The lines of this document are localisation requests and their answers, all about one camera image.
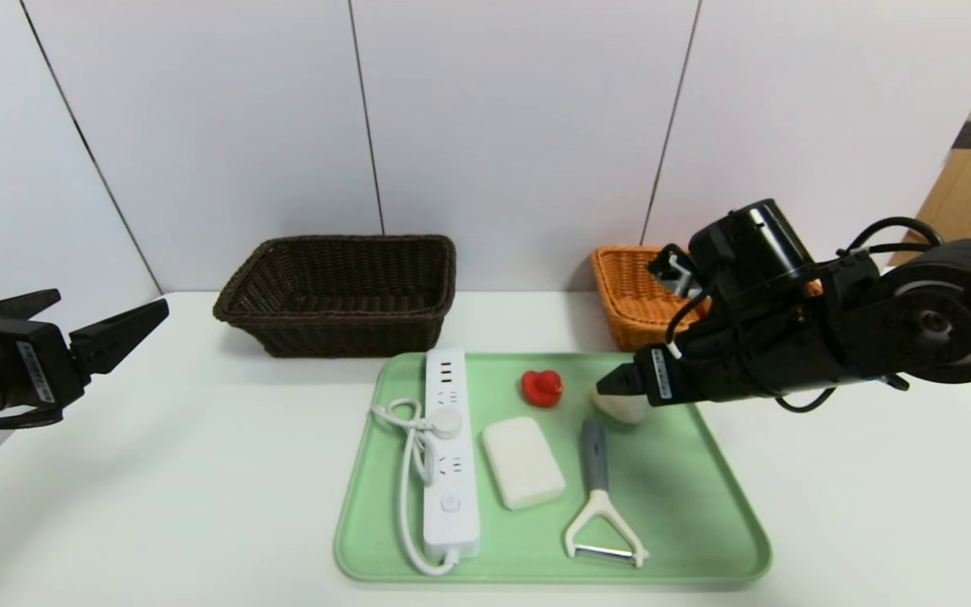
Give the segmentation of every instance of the vegetable peeler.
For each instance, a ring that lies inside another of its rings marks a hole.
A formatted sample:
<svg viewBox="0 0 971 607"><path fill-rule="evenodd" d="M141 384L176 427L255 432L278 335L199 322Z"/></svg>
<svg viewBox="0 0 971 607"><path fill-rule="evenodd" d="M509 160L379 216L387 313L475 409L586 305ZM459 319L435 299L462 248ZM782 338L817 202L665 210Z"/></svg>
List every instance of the vegetable peeler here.
<svg viewBox="0 0 971 607"><path fill-rule="evenodd" d="M609 500L609 462L605 458L605 426L597 417L589 417L582 423L582 472L586 476L587 503L579 511L575 521L564 531L564 550L568 556L576 556L578 552L598 554L628 561L636 567L642 567L643 561L650 558L651 553L643 548L635 531L631 530L617 508ZM578 545L575 534L579 533L594 516L601 516L609 521L621 535L628 540L631 551L598 548L593 545Z"/></svg>

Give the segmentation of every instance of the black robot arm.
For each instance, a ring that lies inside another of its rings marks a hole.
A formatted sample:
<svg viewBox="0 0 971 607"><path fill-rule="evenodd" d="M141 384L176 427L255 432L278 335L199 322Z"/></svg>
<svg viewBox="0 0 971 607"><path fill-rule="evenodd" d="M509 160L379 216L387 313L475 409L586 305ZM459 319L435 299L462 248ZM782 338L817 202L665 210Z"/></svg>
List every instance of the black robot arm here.
<svg viewBox="0 0 971 607"><path fill-rule="evenodd" d="M887 226L909 227L928 243L866 246ZM880 276L870 254L890 250L924 253ZM971 381L971 239L943 244L927 224L890 218L839 255L813 262L772 200L699 231L689 253L666 247L648 269L695 294L682 314L704 297L710 312L675 334L678 314L663 343L637 351L598 381L598 392L652 405L763 396L810 411L843 384L909 388L898 373ZM824 393L806 406L786 402L801 389Z"/></svg>
<svg viewBox="0 0 971 607"><path fill-rule="evenodd" d="M58 300L56 289L0 300L0 411L31 407L0 417L0 430L61 422L92 373L110 373L167 318L160 299L75 330L67 345L57 326L30 320Z"/></svg>

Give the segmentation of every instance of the label sticker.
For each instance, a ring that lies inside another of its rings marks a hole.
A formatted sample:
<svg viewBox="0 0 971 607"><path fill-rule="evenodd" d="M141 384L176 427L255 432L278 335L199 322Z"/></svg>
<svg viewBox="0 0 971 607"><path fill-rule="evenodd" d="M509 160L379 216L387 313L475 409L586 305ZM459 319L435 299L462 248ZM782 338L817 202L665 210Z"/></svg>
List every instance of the label sticker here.
<svg viewBox="0 0 971 607"><path fill-rule="evenodd" d="M47 383L47 377L43 375L43 368L40 366L40 359L35 357L35 349L27 341L17 342L17 350L20 352L20 360L24 361L24 368L28 369L28 377L32 380L32 387L35 393L44 403L54 403L55 393L51 392L51 385Z"/></svg>
<svg viewBox="0 0 971 607"><path fill-rule="evenodd" d="M673 397L673 387L669 383L669 372L666 370L666 354L662 350L651 350L651 359L654 361L654 375L658 376L658 394L662 400L669 400Z"/></svg>

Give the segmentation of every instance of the bar of soap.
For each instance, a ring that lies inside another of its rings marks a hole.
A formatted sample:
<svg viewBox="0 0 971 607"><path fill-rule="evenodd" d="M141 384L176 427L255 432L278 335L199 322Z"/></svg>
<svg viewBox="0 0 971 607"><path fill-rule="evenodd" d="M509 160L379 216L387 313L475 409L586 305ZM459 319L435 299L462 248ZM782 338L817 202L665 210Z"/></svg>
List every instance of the bar of soap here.
<svg viewBox="0 0 971 607"><path fill-rule="evenodd" d="M542 427L533 419L514 417L492 423L482 430L482 444L509 510L536 506L564 492L560 466Z"/></svg>

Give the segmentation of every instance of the power strip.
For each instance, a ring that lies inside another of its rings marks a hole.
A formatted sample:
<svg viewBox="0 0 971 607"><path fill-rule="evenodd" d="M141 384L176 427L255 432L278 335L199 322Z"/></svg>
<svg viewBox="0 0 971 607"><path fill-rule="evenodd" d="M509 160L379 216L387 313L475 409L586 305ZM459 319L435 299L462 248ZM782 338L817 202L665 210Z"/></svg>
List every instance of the power strip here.
<svg viewBox="0 0 971 607"><path fill-rule="evenodd" d="M431 350L425 357L425 417L441 410L459 413L454 438L435 438L435 480L425 487L421 530L425 554L440 561L455 550L459 557L481 550L474 434L470 431L467 366L462 350Z"/></svg>

